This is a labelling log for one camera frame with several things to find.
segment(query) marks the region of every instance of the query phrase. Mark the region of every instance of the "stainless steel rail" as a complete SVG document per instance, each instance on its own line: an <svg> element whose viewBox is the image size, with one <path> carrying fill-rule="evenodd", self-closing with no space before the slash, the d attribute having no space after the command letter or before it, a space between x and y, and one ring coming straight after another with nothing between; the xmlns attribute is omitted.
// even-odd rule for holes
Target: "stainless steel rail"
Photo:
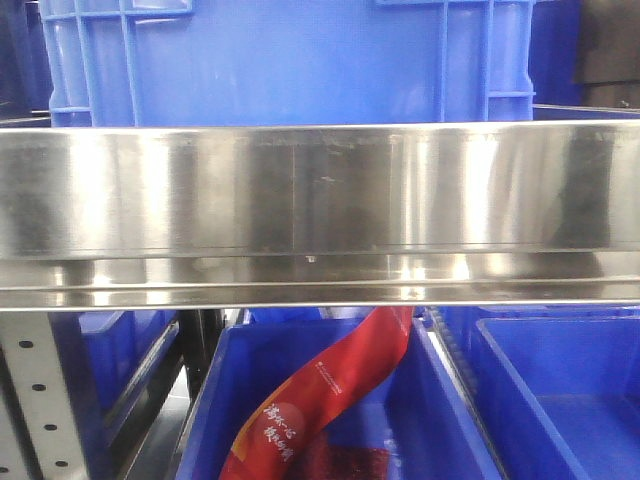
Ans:
<svg viewBox="0 0 640 480"><path fill-rule="evenodd" d="M640 298L640 121L0 131L0 309Z"/></svg>

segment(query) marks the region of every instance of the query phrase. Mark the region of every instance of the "red plastic bag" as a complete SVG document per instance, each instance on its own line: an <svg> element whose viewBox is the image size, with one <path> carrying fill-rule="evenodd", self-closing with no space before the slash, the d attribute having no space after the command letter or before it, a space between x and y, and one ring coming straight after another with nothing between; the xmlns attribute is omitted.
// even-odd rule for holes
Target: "red plastic bag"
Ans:
<svg viewBox="0 0 640 480"><path fill-rule="evenodd" d="M407 351L412 313L412 307L376 308L285 380L236 436L220 479L282 479L329 422L393 372Z"/></svg>

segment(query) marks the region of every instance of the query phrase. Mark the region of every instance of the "plastic container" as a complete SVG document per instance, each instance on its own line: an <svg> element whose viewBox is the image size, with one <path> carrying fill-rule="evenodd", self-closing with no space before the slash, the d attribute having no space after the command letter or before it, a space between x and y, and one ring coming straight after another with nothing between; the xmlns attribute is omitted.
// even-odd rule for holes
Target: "plastic container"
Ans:
<svg viewBox="0 0 640 480"><path fill-rule="evenodd" d="M260 403L357 324L326 320L225 330L176 478L217 478L238 430ZM327 431L335 445L390 450L389 480L500 478L419 321L394 374Z"/></svg>
<svg viewBox="0 0 640 480"><path fill-rule="evenodd" d="M477 406L511 478L640 478L640 318L478 326Z"/></svg>
<svg viewBox="0 0 640 480"><path fill-rule="evenodd" d="M639 313L637 306L623 305L500 305L440 307L440 312L450 334L450 342L464 356L469 352L471 331L483 318L523 317L627 317Z"/></svg>
<svg viewBox="0 0 640 480"><path fill-rule="evenodd" d="M98 400L104 410L113 406L137 364L133 312L88 312L80 315Z"/></svg>
<svg viewBox="0 0 640 480"><path fill-rule="evenodd" d="M529 73L536 103L582 105L574 80L578 59L581 0L538 0L533 9Z"/></svg>
<svg viewBox="0 0 640 480"><path fill-rule="evenodd" d="M145 354L173 319L175 310L137 310L134 313L136 360Z"/></svg>
<svg viewBox="0 0 640 480"><path fill-rule="evenodd" d="M292 320L322 320L317 307L250 308L253 323L281 323Z"/></svg>
<svg viewBox="0 0 640 480"><path fill-rule="evenodd" d="M535 0L49 0L57 126L525 120Z"/></svg>

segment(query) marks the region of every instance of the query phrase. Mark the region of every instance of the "red packaging bag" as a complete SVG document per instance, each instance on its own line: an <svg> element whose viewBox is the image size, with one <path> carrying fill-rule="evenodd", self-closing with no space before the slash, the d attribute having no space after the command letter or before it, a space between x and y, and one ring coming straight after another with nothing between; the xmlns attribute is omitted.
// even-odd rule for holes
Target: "red packaging bag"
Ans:
<svg viewBox="0 0 640 480"><path fill-rule="evenodd" d="M320 432L287 470L285 480L386 480L389 451L329 444Z"/></svg>
<svg viewBox="0 0 640 480"><path fill-rule="evenodd" d="M280 480L322 429L382 383L404 356L413 307L378 307L290 376L251 415L220 480Z"/></svg>

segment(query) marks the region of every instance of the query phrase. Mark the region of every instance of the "metal frame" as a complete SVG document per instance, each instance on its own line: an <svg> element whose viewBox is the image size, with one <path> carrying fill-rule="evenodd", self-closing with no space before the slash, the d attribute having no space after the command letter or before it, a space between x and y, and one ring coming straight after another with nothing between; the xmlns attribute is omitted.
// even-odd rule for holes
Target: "metal frame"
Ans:
<svg viewBox="0 0 640 480"><path fill-rule="evenodd" d="M466 359L460 354L459 347L455 344L455 341L450 341L451 334L442 320L439 310L435 307L430 307L428 315L433 322L431 331L428 333L429 340L436 349L438 357L451 377L458 395L463 399L467 410L471 414L493 461L498 467L500 475L504 480L510 480L507 470L502 463L502 459L498 454L498 450L493 444L487 427L482 421L482 417L473 400L476 393L474 391L475 383L473 379L470 378Z"/></svg>
<svg viewBox="0 0 640 480"><path fill-rule="evenodd" d="M0 309L631 302L639 156L638 120L4 130Z"/></svg>
<svg viewBox="0 0 640 480"><path fill-rule="evenodd" d="M44 478L111 478L77 318L2 313L0 345Z"/></svg>
<svg viewBox="0 0 640 480"><path fill-rule="evenodd" d="M9 371L0 352L0 479L35 480L40 472Z"/></svg>

